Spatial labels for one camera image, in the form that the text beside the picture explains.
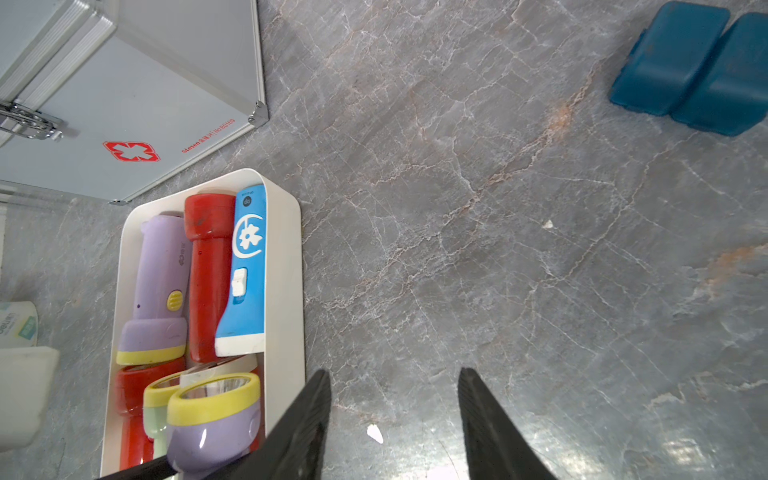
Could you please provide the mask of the white plastic tray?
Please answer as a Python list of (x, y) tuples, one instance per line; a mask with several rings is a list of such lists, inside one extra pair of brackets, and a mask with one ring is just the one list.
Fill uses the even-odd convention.
[(254, 169), (235, 170), (132, 209), (124, 222), (117, 261), (116, 298), (109, 370), (108, 400), (102, 439), (100, 474), (119, 470), (122, 417), (114, 390), (119, 367), (117, 347), (131, 305), (143, 236), (140, 226), (150, 218), (183, 209), (185, 199), (198, 193), (237, 193), (263, 184), (267, 193), (266, 341), (263, 356), (264, 427), (269, 434), (306, 383), (303, 317), (301, 211), (297, 199)]

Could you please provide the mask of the purple flashlight yellow rim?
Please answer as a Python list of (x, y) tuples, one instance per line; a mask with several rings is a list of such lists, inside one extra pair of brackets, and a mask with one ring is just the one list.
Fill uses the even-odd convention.
[(203, 479), (245, 456), (262, 421), (261, 381), (220, 375), (175, 392), (167, 405), (167, 460), (182, 479)]

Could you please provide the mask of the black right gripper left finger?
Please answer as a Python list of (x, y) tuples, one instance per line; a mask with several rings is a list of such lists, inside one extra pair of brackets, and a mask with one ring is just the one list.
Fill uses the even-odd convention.
[[(331, 407), (331, 378), (318, 370), (256, 451), (203, 479), (319, 479)], [(107, 479), (170, 479), (180, 476), (159, 458), (106, 475)]]

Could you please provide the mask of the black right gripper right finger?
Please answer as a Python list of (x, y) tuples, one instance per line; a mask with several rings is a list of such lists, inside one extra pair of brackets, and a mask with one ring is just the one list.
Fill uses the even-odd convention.
[(470, 478), (555, 478), (476, 370), (461, 369), (457, 392)]

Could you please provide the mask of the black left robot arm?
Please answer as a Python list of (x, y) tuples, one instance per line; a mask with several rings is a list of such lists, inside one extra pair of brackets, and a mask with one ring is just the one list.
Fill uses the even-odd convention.
[(46, 346), (1, 349), (1, 452), (30, 445), (40, 431), (59, 357)]

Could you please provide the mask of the silver metal first-aid case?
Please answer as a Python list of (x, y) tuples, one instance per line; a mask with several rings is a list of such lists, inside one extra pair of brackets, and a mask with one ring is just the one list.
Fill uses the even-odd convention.
[(132, 200), (269, 118), (253, 1), (5, 1), (1, 180)]

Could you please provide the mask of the short red flashlight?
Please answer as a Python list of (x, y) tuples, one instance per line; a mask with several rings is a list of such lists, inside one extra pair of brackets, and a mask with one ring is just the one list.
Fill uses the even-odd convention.
[(184, 230), (192, 246), (188, 347), (197, 363), (217, 359), (215, 335), (229, 298), (234, 216), (233, 195), (203, 193), (185, 200)]

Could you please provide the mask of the small blue block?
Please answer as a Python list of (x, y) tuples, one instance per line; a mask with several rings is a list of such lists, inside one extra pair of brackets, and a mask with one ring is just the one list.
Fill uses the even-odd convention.
[(735, 137), (767, 117), (767, 16), (669, 1), (644, 29), (609, 100)]

